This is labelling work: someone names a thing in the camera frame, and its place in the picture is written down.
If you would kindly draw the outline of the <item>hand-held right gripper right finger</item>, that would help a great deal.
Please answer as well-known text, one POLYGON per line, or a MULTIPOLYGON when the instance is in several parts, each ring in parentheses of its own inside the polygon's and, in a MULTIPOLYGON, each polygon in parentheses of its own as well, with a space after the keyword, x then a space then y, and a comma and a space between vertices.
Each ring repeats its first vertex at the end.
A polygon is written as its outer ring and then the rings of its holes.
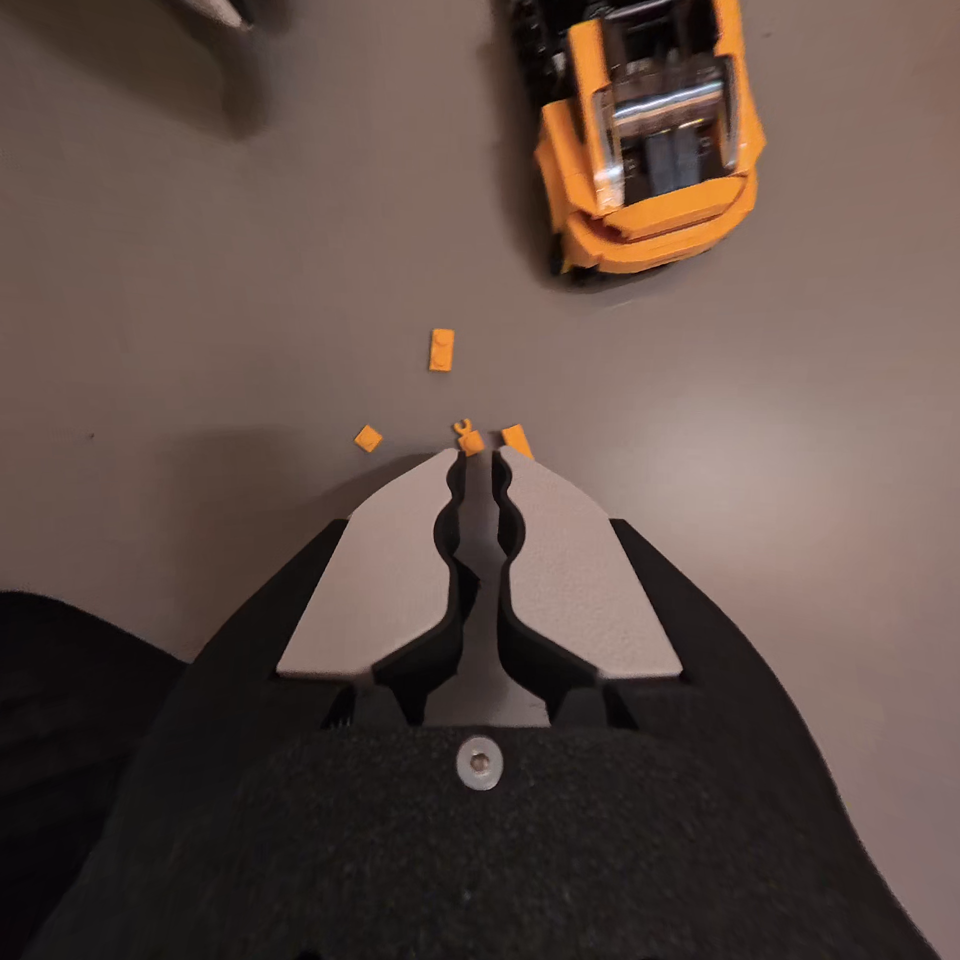
POLYGON ((497 600, 501 666, 551 723, 570 696, 615 714, 617 685, 678 688, 683 665, 606 510, 510 446, 491 487, 504 561, 497 600))

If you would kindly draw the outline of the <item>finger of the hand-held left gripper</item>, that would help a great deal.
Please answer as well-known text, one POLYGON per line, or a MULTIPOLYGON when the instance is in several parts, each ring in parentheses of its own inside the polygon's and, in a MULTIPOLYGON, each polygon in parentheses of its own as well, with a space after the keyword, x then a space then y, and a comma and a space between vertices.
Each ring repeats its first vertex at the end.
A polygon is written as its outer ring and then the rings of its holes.
POLYGON ((256 25, 250 2, 246 1, 162 1, 161 6, 182 26, 226 31, 247 31, 256 25))

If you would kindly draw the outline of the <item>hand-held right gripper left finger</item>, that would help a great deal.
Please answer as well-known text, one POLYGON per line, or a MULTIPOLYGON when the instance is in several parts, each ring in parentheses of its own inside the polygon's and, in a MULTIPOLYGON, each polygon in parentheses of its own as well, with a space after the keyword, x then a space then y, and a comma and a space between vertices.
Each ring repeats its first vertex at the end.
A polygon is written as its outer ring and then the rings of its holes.
POLYGON ((467 455, 443 450, 363 501, 275 667, 285 680, 389 690, 420 726, 458 672, 479 578, 458 557, 467 455))

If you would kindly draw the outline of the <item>orange lego car model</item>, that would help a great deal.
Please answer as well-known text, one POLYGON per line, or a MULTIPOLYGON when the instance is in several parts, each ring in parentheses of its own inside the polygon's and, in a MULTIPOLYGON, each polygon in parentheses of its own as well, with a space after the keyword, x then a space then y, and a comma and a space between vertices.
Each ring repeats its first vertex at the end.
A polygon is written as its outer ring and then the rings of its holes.
POLYGON ((552 276, 702 255, 754 209, 766 136, 737 1, 505 2, 552 276))

